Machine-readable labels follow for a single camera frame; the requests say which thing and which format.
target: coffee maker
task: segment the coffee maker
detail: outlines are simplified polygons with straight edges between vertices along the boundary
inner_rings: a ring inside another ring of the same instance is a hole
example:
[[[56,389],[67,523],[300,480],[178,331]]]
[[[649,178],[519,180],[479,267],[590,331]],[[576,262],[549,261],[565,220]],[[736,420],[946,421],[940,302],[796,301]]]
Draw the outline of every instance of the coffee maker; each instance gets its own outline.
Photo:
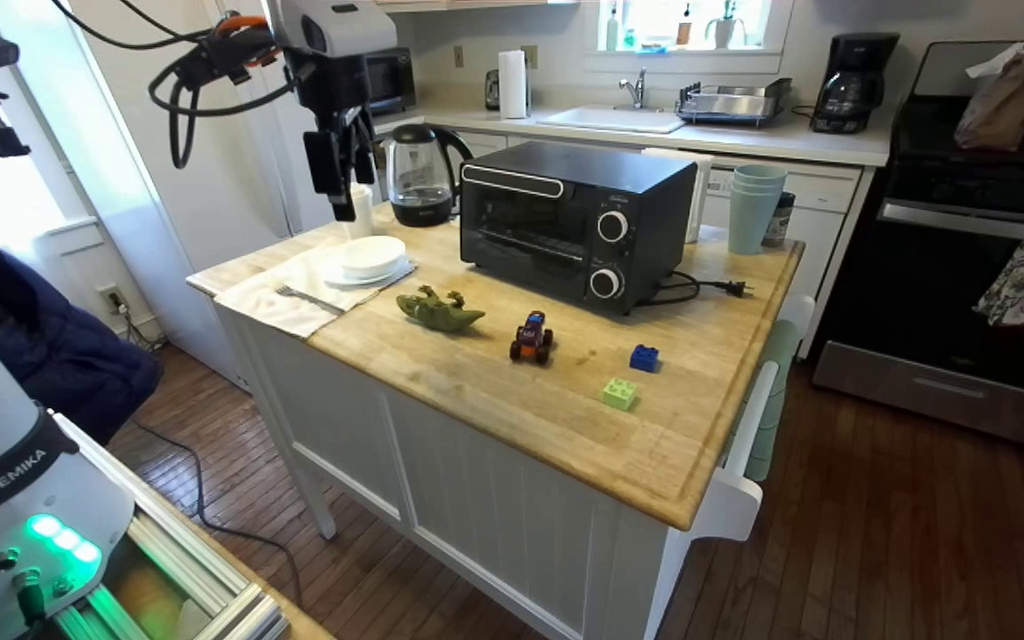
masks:
[[[812,111],[812,130],[859,133],[883,104],[883,70],[899,43],[898,33],[845,33],[828,50],[824,86]]]

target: green lego block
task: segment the green lego block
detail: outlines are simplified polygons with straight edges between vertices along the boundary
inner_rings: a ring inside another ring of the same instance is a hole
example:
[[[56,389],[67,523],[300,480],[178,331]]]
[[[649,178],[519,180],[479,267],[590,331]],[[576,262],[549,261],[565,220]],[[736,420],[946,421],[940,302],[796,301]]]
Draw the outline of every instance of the green lego block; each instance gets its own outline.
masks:
[[[624,381],[623,378],[610,378],[610,382],[606,382],[606,386],[603,387],[603,404],[627,411],[634,400],[635,382]]]

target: franka emika robot base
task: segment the franka emika robot base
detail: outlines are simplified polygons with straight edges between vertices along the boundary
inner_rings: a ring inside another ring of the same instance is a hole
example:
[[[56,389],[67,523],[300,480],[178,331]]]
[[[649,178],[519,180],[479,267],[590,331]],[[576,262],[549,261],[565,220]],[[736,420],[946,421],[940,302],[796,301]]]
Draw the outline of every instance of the franka emika robot base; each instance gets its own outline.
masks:
[[[132,515],[0,361],[0,640],[96,587]]]

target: window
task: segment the window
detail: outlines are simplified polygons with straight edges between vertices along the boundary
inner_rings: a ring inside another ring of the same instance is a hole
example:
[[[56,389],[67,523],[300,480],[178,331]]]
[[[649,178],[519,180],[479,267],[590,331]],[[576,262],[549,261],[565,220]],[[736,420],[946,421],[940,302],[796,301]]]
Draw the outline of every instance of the window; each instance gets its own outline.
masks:
[[[768,0],[616,0],[601,11],[618,20],[614,48],[603,32],[601,50],[760,49],[768,24]],[[718,47],[718,20],[731,16],[731,40]]]
[[[3,120],[31,146],[26,157],[0,159],[0,246],[13,247],[90,216],[13,72],[0,70],[0,91],[10,96]]]
[[[794,0],[602,0],[586,13],[586,71],[776,74]],[[617,40],[608,42],[610,17]]]

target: faucet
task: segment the faucet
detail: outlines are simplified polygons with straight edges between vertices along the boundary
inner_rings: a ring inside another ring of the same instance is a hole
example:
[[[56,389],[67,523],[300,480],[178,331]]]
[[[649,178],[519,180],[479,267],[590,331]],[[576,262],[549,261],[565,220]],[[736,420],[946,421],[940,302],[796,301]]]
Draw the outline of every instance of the faucet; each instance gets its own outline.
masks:
[[[630,80],[623,78],[618,81],[618,89],[630,91],[630,101],[634,102],[634,109],[646,109],[646,68],[638,72],[638,80],[631,84]]]

